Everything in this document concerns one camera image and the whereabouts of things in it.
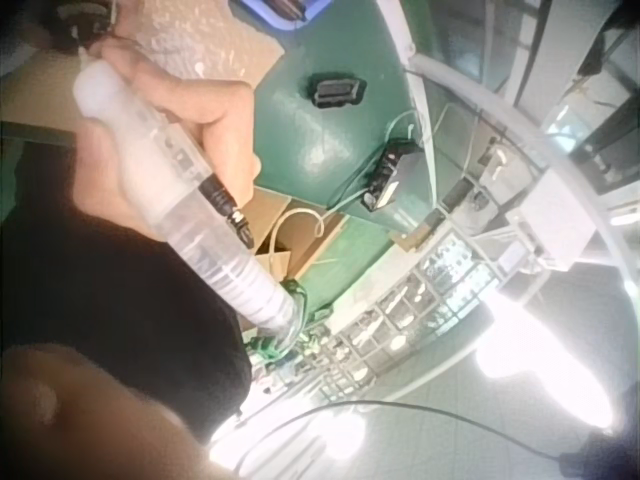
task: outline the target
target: dark shirt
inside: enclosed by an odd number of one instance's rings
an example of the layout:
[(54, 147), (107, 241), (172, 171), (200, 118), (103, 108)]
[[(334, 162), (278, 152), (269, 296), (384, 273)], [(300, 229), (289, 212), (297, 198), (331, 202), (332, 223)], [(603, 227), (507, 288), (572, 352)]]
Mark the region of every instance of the dark shirt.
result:
[(2, 348), (75, 348), (207, 442), (248, 394), (235, 312), (164, 243), (80, 213), (72, 152), (27, 144), (2, 225)]

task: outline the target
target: hand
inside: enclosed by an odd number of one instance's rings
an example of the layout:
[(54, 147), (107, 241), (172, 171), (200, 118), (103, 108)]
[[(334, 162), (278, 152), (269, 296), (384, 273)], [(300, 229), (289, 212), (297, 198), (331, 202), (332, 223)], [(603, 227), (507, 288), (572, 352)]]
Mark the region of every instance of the hand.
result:
[[(92, 49), (93, 54), (97, 51), (138, 95), (182, 119), (238, 206), (251, 200), (260, 160), (253, 153), (254, 98), (250, 86), (233, 81), (180, 80), (123, 40), (107, 39)], [(110, 132), (99, 122), (84, 121), (77, 133), (76, 206), (88, 215), (159, 240), (129, 203), (119, 179), (119, 156)]]

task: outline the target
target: syringe barrel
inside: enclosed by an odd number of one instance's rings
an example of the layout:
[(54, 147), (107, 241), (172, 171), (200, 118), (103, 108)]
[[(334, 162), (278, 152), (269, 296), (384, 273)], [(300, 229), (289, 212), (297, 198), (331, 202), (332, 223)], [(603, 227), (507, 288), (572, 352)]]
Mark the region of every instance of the syringe barrel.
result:
[[(298, 315), (293, 299), (202, 197), (194, 181), (200, 168), (196, 159), (196, 174), (185, 178), (184, 168), (168, 158), (162, 148), (167, 127), (163, 117), (134, 95), (104, 60), (80, 73), (74, 96), (84, 116), (102, 121), (113, 132), (123, 190), (149, 226), (247, 320), (274, 332), (288, 329)], [(181, 150), (192, 151), (188, 146)]]

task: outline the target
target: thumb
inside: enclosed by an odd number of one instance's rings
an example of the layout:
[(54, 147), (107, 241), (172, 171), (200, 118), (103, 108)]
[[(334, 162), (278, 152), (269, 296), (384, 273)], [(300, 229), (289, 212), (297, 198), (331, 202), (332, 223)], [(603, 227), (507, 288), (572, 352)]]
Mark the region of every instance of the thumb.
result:
[(100, 122), (85, 120), (77, 132), (73, 201), (93, 217), (131, 228), (158, 240), (127, 200), (119, 176), (120, 157), (111, 132)]

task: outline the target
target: syringe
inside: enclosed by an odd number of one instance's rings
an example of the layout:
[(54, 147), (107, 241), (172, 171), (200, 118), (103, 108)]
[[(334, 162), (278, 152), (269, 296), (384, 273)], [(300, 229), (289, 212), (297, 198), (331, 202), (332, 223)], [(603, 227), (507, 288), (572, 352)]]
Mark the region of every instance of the syringe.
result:
[(86, 56), (83, 63), (74, 97), (85, 117), (112, 131), (129, 201), (247, 320), (273, 332), (289, 331), (301, 321), (298, 308), (229, 228), (227, 221), (239, 232), (248, 231), (198, 145), (179, 124), (169, 123), (135, 95), (109, 63)]

